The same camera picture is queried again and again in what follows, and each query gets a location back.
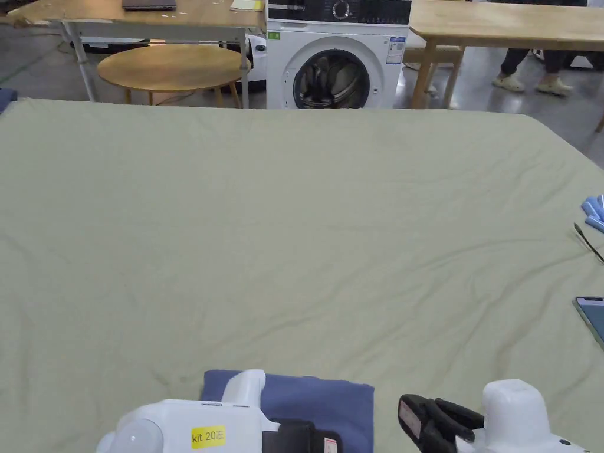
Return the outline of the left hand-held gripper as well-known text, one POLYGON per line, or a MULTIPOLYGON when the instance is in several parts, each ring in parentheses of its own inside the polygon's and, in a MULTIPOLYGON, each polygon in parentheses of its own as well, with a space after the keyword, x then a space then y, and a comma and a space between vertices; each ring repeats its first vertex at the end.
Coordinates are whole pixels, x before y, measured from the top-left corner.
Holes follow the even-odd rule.
POLYGON ((342 452, 337 432, 269 420, 260 408, 265 372, 232 377, 219 402, 165 399, 132 410, 97 452, 342 452))

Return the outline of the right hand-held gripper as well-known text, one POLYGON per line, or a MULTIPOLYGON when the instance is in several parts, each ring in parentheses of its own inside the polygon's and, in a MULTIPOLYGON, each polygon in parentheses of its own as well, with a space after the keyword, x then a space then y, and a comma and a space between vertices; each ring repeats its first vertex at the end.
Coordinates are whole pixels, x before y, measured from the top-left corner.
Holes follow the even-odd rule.
POLYGON ((541 393, 520 379, 485 385, 482 414, 436 398, 405 394, 398 421, 419 452, 588 452, 551 432, 541 393), (473 442, 455 441, 455 422, 475 430, 473 442))

